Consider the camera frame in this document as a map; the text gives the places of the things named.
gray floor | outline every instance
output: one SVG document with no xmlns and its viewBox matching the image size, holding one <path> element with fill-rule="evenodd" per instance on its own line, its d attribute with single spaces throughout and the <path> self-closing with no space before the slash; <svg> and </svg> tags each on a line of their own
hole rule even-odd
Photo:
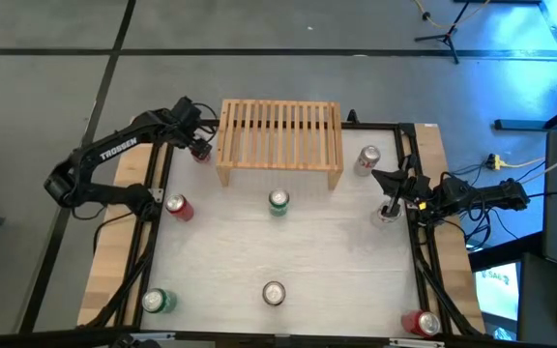
<svg viewBox="0 0 557 348">
<path fill-rule="evenodd" d="M 425 1 L 446 23 L 460 6 Z M 0 47 L 111 47 L 125 0 L 0 0 Z M 411 1 L 146 0 L 137 3 L 126 47 L 331 47 L 432 49 L 439 33 Z M 490 5 L 459 28 L 462 49 L 557 49 L 538 8 Z M 42 183 L 77 146 L 106 57 L 0 57 L 0 334 L 15 330 L 55 205 Z M 545 120 L 557 112 L 557 61 L 370 57 L 123 57 L 97 136 L 181 96 L 220 108 L 223 98 L 330 100 L 364 121 L 438 123 L 451 168 L 488 153 L 519 163 L 544 154 L 543 134 L 497 132 L 497 118 Z M 96 179 L 112 180 L 115 162 Z M 524 170 L 484 171 L 479 185 Z M 542 191 L 542 180 L 530 193 Z M 90 214 L 95 207 L 81 210 Z M 542 202 L 501 214 L 516 235 L 542 228 Z M 98 221 L 72 221 L 44 299 L 38 330 L 71 328 L 91 266 Z M 493 221 L 490 243 L 511 238 Z"/>
</svg>

wooden shelf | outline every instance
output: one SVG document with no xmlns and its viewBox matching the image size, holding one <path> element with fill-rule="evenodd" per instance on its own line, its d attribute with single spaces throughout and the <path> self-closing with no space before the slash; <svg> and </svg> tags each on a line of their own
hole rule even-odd
<svg viewBox="0 0 557 348">
<path fill-rule="evenodd" d="M 231 169 L 277 169 L 325 171 L 334 189 L 343 172 L 339 104 L 224 100 L 216 163 L 224 187 Z"/>
</svg>

green soda can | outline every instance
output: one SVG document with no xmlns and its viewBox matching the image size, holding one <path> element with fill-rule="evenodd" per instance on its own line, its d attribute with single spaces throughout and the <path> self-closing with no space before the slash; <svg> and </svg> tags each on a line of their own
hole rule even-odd
<svg viewBox="0 0 557 348">
<path fill-rule="evenodd" d="M 177 298 L 174 293 L 155 288 L 148 290 L 143 295 L 141 304 L 148 313 L 168 313 L 175 308 L 176 302 Z"/>
<path fill-rule="evenodd" d="M 282 217 L 287 214 L 287 204 L 289 204 L 289 193 L 282 188 L 277 188 L 270 192 L 270 214 L 275 217 Z"/>
</svg>

tripod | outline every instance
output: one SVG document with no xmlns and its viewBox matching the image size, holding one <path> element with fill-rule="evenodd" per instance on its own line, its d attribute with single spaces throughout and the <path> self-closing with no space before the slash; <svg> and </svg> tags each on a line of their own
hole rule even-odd
<svg viewBox="0 0 557 348">
<path fill-rule="evenodd" d="M 451 49 L 451 53 L 453 54 L 453 57 L 454 57 L 454 63 L 459 64 L 459 58 L 456 55 L 456 50 L 454 50 L 453 34 L 456 31 L 456 29 L 455 29 L 456 24 L 459 22 L 459 20 L 463 16 L 463 13 L 468 8 L 468 5 L 470 5 L 469 2 L 466 2 L 465 5 L 463 5 L 463 8 L 461 9 L 461 12 L 459 13 L 459 15 L 454 20 L 453 25 L 451 26 L 451 29 L 449 29 L 449 31 L 446 34 L 433 35 L 433 36 L 428 36 L 428 37 L 419 37 L 419 38 L 414 39 L 414 41 L 415 42 L 421 42 L 421 41 L 426 41 L 426 40 L 440 41 L 440 39 L 444 39 L 444 40 L 441 40 L 440 42 L 442 44 L 447 45 Z M 424 13 L 423 14 L 423 20 L 428 20 L 430 16 L 431 16 L 430 13 Z"/>
</svg>

can lid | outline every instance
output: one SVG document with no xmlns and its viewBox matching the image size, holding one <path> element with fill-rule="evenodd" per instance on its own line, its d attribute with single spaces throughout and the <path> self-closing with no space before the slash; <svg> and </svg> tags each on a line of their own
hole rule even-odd
<svg viewBox="0 0 557 348">
<path fill-rule="evenodd" d="M 367 160 L 379 160 L 382 154 L 379 152 L 379 149 L 373 145 L 365 146 L 363 149 L 363 154 Z"/>
<path fill-rule="evenodd" d="M 166 200 L 166 209 L 171 212 L 177 212 L 184 207 L 184 202 L 186 200 L 182 194 L 172 195 Z"/>
<path fill-rule="evenodd" d="M 440 332 L 440 319 L 431 312 L 424 312 L 418 318 L 418 325 L 427 335 L 435 335 Z"/>
<path fill-rule="evenodd" d="M 270 281 L 263 287 L 263 301 L 268 305 L 280 305 L 285 300 L 285 287 L 278 281 Z"/>
<path fill-rule="evenodd" d="M 270 203 L 275 205 L 284 205 L 289 202 L 289 193 L 282 188 L 277 188 L 270 192 Z"/>
<path fill-rule="evenodd" d="M 164 294 L 161 289 L 150 289 L 143 295 L 141 304 L 143 305 L 143 309 L 150 313 L 154 313 L 162 309 L 164 300 Z"/>
</svg>

